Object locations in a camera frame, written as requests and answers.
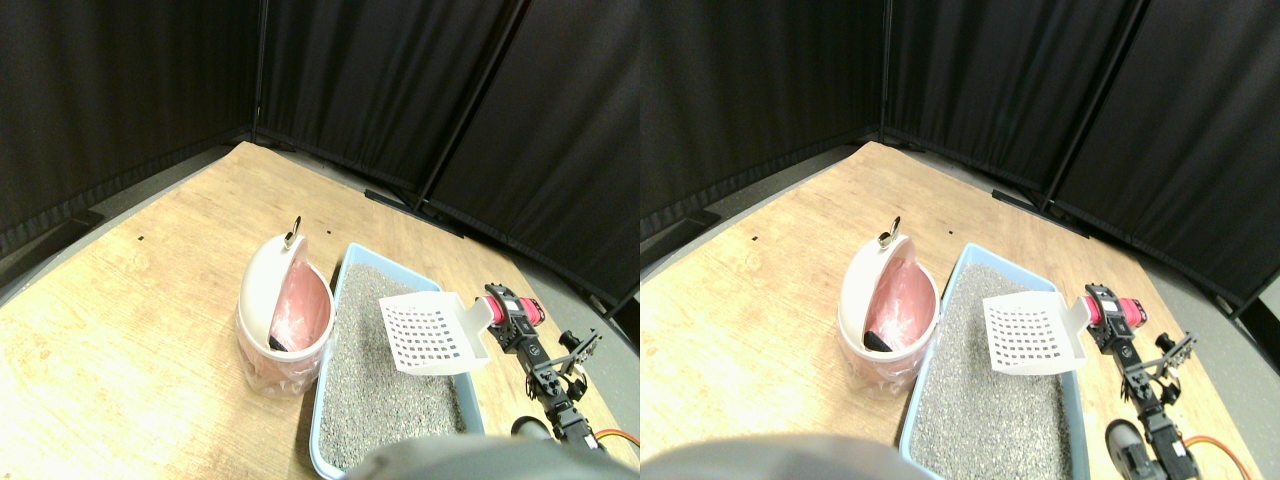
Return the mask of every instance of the plastic bag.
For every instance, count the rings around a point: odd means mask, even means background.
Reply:
[[[324,278],[306,260],[294,259],[271,316],[273,343],[284,347],[284,352],[300,352],[317,340],[325,340],[332,314]],[[311,388],[320,372],[324,347],[301,358],[271,358],[250,343],[242,321],[237,315],[241,366],[250,387],[268,397],[298,396]]]
[[[933,282],[924,269],[902,257],[890,259],[872,294],[872,303],[867,310],[867,328],[859,332],[859,338],[854,340],[861,342],[861,335],[872,332],[890,347],[888,356],[893,357],[892,352],[901,352],[920,342],[934,321],[936,307]],[[858,355],[847,346],[845,351],[860,380],[859,390],[887,397],[897,396],[914,384],[928,344],[920,346],[910,355],[888,360]]]

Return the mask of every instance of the black fabric backdrop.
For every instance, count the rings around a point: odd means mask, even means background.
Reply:
[[[1280,269],[1280,4],[1152,1],[1056,205],[1240,305]]]
[[[271,0],[259,132],[416,193],[513,5]]]
[[[430,204],[609,301],[639,283],[639,1],[534,1]]]
[[[0,255],[248,129],[259,3],[0,3]]]
[[[1046,192],[1126,1],[895,1],[884,133]]]
[[[640,238],[873,132],[883,9],[646,1]]]

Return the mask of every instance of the wire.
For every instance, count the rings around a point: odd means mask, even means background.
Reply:
[[[632,434],[628,434],[628,433],[618,430],[618,429],[604,429],[604,430],[600,430],[600,431],[595,433],[595,439],[596,440],[603,439],[605,436],[622,436],[622,438],[627,439],[628,442],[636,444],[636,447],[640,447],[640,439],[635,438],[635,435],[632,435]]]
[[[1229,457],[1231,457],[1231,461],[1235,462],[1235,467],[1240,468],[1240,475],[1244,475],[1244,480],[1253,480],[1253,477],[1249,476],[1249,471],[1244,470],[1244,463],[1240,462],[1240,458],[1236,457],[1235,453],[1231,452],[1230,448],[1226,448],[1226,445],[1224,445],[1222,442],[1219,442],[1217,439],[1215,439],[1212,436],[1208,436],[1208,435],[1196,435],[1196,436],[1192,436],[1192,438],[1187,439],[1185,443],[1187,443],[1187,448],[1190,448],[1192,445],[1194,445],[1197,443],[1211,443],[1215,447],[1221,448],[1222,452],[1226,452],[1226,454]]]

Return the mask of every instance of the litter scoop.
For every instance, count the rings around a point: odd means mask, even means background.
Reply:
[[[417,292],[379,301],[396,370],[410,375],[457,375],[489,364],[480,335],[494,306],[462,306],[454,292]]]
[[[1080,332],[1089,325],[1088,298],[1070,310],[1059,292],[1021,292],[982,301],[991,369],[1010,375],[1057,375],[1088,360]]]

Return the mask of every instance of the wooden surface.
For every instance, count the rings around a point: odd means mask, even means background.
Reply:
[[[532,296],[500,253],[242,143],[0,310],[0,477],[316,476],[314,396],[253,393],[234,337],[250,256],[297,215],[329,278],[358,242],[463,298],[490,282]],[[553,319],[539,333],[563,355]],[[543,419],[516,357],[485,343],[494,360],[472,372],[485,431]],[[579,407],[596,430],[617,428],[596,392]],[[630,448],[611,452],[636,465]]]
[[[849,159],[763,206],[641,287],[641,457],[690,442],[776,431],[840,433],[896,445],[909,393],[856,392],[836,343],[836,305],[849,261],[895,216],[940,291],[965,243],[974,242],[1052,280],[1069,296],[1102,283],[1139,298],[1153,342],[1181,338],[1142,266],[911,160],[868,143]],[[1225,320],[1222,328],[1230,328]],[[1094,479],[1119,477],[1102,433],[1116,417],[1137,424],[1120,398],[1112,358],[1088,342],[1079,370]],[[1194,356],[1183,397],[1167,411],[1183,435],[1212,435],[1258,477],[1253,457]],[[1206,479],[1238,477],[1226,456],[1192,447]]]

